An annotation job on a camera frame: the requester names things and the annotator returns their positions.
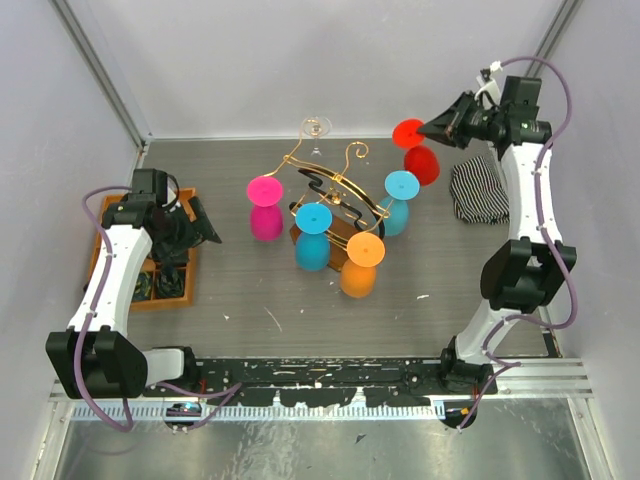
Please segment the light blue wine glass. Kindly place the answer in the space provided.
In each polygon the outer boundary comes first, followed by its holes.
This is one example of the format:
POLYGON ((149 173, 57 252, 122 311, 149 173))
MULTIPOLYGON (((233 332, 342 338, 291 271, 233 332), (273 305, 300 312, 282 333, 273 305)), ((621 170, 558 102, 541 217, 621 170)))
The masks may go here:
POLYGON ((391 172, 384 181, 387 196, 379 205, 387 211, 383 219, 386 236, 400 235, 409 223, 409 204, 420 192, 417 177, 406 170, 391 172))

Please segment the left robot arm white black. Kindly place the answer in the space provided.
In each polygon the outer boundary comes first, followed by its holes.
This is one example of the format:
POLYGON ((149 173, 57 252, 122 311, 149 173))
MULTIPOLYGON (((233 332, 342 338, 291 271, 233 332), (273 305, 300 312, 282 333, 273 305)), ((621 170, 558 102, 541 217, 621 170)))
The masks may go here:
POLYGON ((185 263, 200 243, 220 240, 202 202, 194 190, 166 207, 126 194, 106 207, 100 225, 106 237, 81 305, 45 344, 62 388, 71 399, 137 398, 164 382, 178 396, 191 395, 202 377, 193 350, 141 351, 127 338, 127 322, 147 259, 162 267, 185 263))

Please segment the red wine glass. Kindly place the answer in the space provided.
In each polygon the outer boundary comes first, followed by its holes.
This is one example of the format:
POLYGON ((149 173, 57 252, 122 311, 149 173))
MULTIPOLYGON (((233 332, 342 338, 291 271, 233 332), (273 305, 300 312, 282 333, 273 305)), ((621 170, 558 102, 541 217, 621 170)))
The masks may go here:
POLYGON ((412 173, 421 186, 428 186, 438 179, 441 169, 436 154, 424 145, 426 136, 418 132, 422 125, 416 118, 401 121, 392 132, 392 142, 405 151, 404 169, 412 173))

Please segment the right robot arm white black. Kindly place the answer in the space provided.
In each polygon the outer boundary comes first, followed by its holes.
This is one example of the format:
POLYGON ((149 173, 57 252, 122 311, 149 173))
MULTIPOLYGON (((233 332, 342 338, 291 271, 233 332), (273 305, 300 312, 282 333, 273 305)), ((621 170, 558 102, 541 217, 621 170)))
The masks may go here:
POLYGON ((551 148, 564 130, 537 114, 534 94, 504 94, 486 108, 467 91, 418 130, 460 149, 473 139, 492 142, 508 196, 508 238, 483 267, 482 301, 441 353, 438 379, 452 394, 490 384, 496 347, 518 322, 542 323, 534 311, 569 285, 577 261, 575 248, 565 245, 557 227, 550 188, 551 148))

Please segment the orange wine glass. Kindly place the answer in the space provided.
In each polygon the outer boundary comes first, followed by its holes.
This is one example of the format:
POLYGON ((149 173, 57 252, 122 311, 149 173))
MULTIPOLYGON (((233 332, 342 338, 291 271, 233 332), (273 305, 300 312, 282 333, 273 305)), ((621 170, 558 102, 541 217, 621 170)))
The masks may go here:
POLYGON ((349 239, 346 253, 348 259, 341 269, 340 288, 352 298, 364 298, 374 289, 377 266, 386 254, 385 245, 375 234, 359 232, 349 239))

